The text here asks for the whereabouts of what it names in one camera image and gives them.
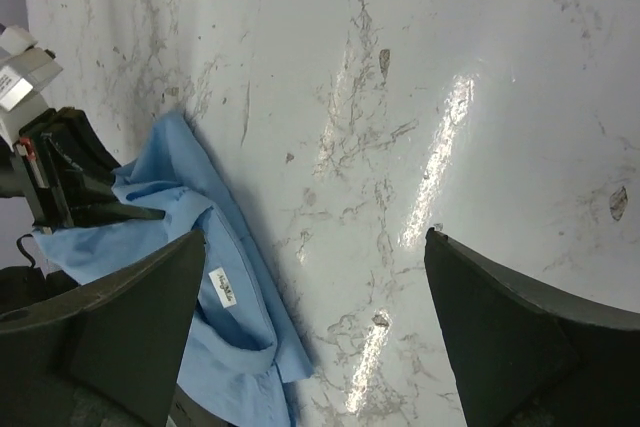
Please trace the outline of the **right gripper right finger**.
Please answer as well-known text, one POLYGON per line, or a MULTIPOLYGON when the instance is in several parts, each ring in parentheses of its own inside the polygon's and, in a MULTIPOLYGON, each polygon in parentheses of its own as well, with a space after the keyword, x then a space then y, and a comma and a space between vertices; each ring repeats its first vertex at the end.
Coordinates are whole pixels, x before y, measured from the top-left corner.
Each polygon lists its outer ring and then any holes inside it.
POLYGON ((470 426, 636 426, 639 316, 429 229, 424 264, 470 426))

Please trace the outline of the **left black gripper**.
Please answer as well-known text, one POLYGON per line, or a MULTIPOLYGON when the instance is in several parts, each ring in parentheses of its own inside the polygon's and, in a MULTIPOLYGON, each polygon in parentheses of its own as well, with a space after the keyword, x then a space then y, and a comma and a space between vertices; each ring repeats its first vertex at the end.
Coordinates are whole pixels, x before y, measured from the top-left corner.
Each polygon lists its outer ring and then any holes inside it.
POLYGON ((47 108, 20 130, 17 178, 34 227, 46 234, 128 220, 162 220, 161 209, 118 200, 112 187, 119 167, 80 109, 47 108))

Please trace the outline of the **blue long sleeve shirt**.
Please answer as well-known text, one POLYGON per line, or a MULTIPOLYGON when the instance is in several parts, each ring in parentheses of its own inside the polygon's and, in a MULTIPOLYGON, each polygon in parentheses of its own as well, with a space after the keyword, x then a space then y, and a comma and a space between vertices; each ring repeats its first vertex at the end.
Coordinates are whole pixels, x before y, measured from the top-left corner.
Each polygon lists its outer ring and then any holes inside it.
POLYGON ((140 155, 116 170, 112 190, 164 218, 37 233, 41 252, 86 284, 201 230, 204 271, 178 386, 234 425, 294 425, 285 387, 312 375, 311 360, 239 206, 180 113, 154 124, 140 155))

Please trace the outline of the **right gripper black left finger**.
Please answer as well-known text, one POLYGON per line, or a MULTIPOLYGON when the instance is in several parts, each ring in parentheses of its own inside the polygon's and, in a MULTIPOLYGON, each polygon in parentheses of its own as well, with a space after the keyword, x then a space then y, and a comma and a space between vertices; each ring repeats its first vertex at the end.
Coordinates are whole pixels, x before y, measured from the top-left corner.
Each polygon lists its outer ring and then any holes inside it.
POLYGON ((165 425, 204 260, 192 231, 63 292, 35 269, 3 269, 2 425, 165 425))

